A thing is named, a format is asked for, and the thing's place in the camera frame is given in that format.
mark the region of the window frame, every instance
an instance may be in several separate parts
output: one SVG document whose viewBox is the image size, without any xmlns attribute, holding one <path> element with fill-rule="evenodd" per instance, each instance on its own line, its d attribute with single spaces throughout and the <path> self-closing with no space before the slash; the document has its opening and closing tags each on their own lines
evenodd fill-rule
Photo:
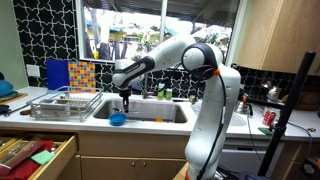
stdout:
<svg viewBox="0 0 320 180">
<path fill-rule="evenodd" d="M 232 64 L 232 60 L 235 55 L 235 48 L 238 44 L 238 37 L 240 35 L 241 31 L 241 26 L 242 26 L 242 21 L 244 18 L 244 13 L 246 11 L 246 5 L 247 5 L 247 0 L 239 0 L 239 6 L 237 9 L 237 15 L 236 15 L 236 20 L 235 24 L 232 29 L 232 34 L 231 34 L 231 39 L 230 39 L 230 44 L 228 47 L 228 53 L 226 57 L 226 63 L 225 65 L 230 67 Z M 163 10 L 167 10 L 167 2 L 168 0 L 162 0 L 162 7 L 161 7 L 161 21 L 162 19 L 166 17 L 166 13 L 163 12 Z M 112 60 L 105 60 L 105 59 L 94 59 L 94 58 L 88 58 L 85 57 L 85 27 L 84 27 L 84 8 L 83 8 L 83 1 L 78 0 L 76 1 L 76 24 L 77 24 L 77 41 L 78 41 L 78 54 L 79 54 L 79 60 L 81 61 L 89 61 L 89 62 L 98 62 L 98 63 L 105 63 L 105 64 L 114 64 L 115 61 Z M 164 34 L 164 27 L 160 27 L 160 34 Z"/>
</svg>

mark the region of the metal pole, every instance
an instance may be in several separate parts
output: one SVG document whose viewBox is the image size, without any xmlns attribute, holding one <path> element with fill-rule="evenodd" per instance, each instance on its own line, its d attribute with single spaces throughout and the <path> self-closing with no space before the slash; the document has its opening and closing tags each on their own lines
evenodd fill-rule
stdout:
<svg viewBox="0 0 320 180">
<path fill-rule="evenodd" d="M 168 5 L 168 0 L 162 0 L 159 43 L 162 43 L 164 39 L 164 28 L 166 26 L 167 5 Z"/>
<path fill-rule="evenodd" d="M 282 134 L 286 131 L 286 125 L 290 118 L 292 109 L 297 103 L 298 96 L 301 92 L 304 81 L 306 80 L 315 55 L 316 53 L 314 52 L 306 52 L 302 59 L 297 76 L 295 77 L 293 85 L 290 89 L 288 100 L 281 111 L 278 123 L 273 127 L 274 133 L 260 166 L 258 176 L 265 176 L 269 169 L 270 163 L 278 147 Z"/>
</svg>

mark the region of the electrical outlet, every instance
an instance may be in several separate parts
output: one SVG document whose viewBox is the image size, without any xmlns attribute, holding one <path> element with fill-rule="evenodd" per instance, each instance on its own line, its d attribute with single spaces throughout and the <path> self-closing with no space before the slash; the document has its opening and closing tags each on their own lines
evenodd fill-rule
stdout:
<svg viewBox="0 0 320 180">
<path fill-rule="evenodd" d="M 39 66 L 27 64 L 27 73 L 28 76 L 40 77 Z"/>
</svg>

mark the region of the white robotic arm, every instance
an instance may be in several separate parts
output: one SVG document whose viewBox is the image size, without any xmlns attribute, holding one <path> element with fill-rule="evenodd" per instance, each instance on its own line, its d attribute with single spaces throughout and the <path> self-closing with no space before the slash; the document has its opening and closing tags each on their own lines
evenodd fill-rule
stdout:
<svg viewBox="0 0 320 180">
<path fill-rule="evenodd" d="M 226 131 L 240 89 L 238 71 L 222 64 L 222 52 L 215 46 L 195 43 L 191 35 L 177 35 L 163 42 L 140 61 L 114 72 L 112 80 L 119 87 L 128 106 L 128 87 L 144 73 L 162 70 L 181 62 L 184 69 L 206 81 L 199 116 L 185 149 L 191 180 L 213 179 Z"/>
</svg>

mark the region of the bottle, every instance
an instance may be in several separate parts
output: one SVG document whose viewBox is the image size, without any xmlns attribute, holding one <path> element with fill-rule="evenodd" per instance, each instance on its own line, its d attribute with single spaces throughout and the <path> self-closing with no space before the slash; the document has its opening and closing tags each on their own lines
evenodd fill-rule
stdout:
<svg viewBox="0 0 320 180">
<path fill-rule="evenodd" d="M 162 89 L 163 87 L 164 87 L 164 84 L 159 83 L 159 85 L 158 85 L 158 90 Z M 158 95 L 157 95 L 157 99 L 158 99 L 158 100 L 163 100 L 163 95 L 164 95 L 164 90 L 159 91 L 159 92 L 158 92 Z"/>
<path fill-rule="evenodd" d="M 165 100 L 171 101 L 172 99 L 172 89 L 168 88 L 166 89 L 166 95 L 164 96 Z"/>
</svg>

